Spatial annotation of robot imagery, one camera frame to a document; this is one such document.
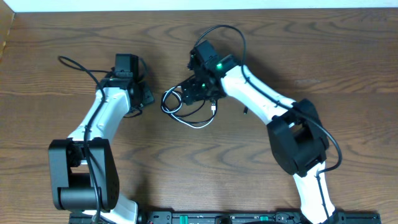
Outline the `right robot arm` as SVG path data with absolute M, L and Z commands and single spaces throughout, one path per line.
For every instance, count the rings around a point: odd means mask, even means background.
M 313 103 L 281 95 L 232 55 L 192 53 L 188 68 L 195 76 L 182 84 L 184 103 L 230 96 L 251 110 L 266 125 L 276 162 L 294 178 L 304 217 L 311 223 L 330 223 L 335 206 L 325 180 L 332 170 L 326 166 L 326 150 L 336 141 Z

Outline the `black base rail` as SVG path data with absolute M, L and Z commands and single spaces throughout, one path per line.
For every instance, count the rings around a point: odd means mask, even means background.
M 177 213 L 148 212 L 138 215 L 137 224 L 217 224 L 217 223 L 309 223 L 304 215 L 296 211 L 278 211 L 268 213 Z M 335 212 L 325 223 L 337 224 L 381 224 L 378 213 Z

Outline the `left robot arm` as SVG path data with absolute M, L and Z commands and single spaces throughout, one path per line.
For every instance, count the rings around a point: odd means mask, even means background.
M 120 191 L 111 144 L 124 118 L 154 102 L 143 59 L 116 54 L 115 66 L 96 83 L 95 100 L 80 125 L 48 149 L 53 204 L 70 212 L 70 223 L 147 223 L 137 202 Z

